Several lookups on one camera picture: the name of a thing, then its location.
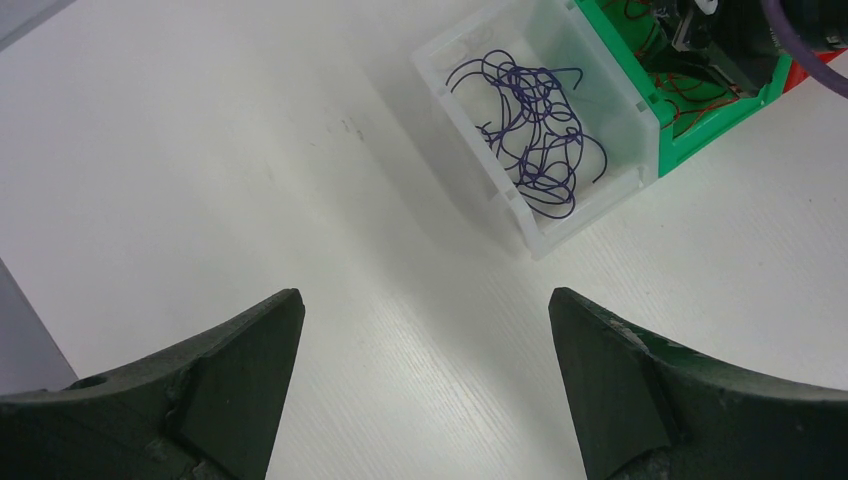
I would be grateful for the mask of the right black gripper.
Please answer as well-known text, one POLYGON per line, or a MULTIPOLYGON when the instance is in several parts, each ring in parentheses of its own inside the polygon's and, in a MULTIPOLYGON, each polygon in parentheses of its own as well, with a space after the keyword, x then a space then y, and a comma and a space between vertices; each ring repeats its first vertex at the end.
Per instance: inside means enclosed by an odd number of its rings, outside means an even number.
POLYGON ((847 47, 845 1, 654 1, 658 37, 649 73, 681 74, 734 93, 758 93, 784 55, 836 93, 847 79, 819 56, 847 47))

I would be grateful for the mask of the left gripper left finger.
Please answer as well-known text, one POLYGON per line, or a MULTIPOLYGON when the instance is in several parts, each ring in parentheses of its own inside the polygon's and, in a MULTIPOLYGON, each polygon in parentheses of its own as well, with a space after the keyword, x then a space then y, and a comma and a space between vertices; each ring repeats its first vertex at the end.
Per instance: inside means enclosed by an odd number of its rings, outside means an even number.
POLYGON ((2 477, 264 478, 305 313, 285 289, 65 389, 3 396, 2 477))

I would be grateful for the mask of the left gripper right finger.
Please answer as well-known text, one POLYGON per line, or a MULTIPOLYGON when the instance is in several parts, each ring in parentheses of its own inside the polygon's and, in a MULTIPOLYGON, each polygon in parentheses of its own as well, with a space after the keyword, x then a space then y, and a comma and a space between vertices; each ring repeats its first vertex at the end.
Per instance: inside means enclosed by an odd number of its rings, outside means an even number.
POLYGON ((549 318, 590 479, 843 479, 847 394, 754 372, 569 288, 549 318))

